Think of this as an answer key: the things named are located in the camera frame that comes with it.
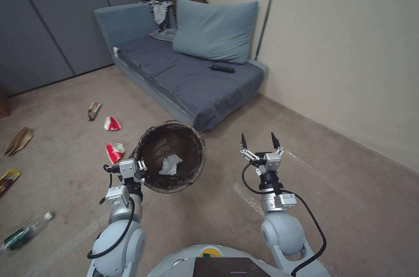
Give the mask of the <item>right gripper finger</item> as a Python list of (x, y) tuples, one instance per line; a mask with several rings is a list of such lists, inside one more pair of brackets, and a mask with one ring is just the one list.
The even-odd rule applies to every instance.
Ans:
[(260, 162), (261, 158), (247, 148), (244, 134), (241, 134), (240, 155), (249, 163)]
[(285, 149), (281, 146), (278, 138), (275, 136), (274, 132), (271, 132), (271, 139), (274, 147), (274, 154), (277, 154), (280, 158), (282, 157)]

